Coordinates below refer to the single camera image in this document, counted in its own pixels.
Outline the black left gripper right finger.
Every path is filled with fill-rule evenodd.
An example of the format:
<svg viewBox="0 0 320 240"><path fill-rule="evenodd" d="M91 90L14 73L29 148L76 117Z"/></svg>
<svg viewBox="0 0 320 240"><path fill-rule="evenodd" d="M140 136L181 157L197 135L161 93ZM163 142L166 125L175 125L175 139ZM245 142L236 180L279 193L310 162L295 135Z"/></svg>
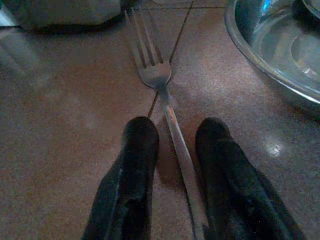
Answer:
<svg viewBox="0 0 320 240"><path fill-rule="evenodd" d="M208 240L305 239L271 182L250 163L223 121L202 121L195 150L204 180Z"/></svg>

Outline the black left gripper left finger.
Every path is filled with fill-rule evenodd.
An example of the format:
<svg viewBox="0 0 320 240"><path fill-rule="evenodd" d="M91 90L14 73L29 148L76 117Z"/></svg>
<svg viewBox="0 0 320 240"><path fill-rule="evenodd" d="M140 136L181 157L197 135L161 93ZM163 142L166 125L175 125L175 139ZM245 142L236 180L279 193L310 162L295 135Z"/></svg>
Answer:
<svg viewBox="0 0 320 240"><path fill-rule="evenodd" d="M100 182L83 240L148 240L159 134L146 116L130 120L120 153Z"/></svg>

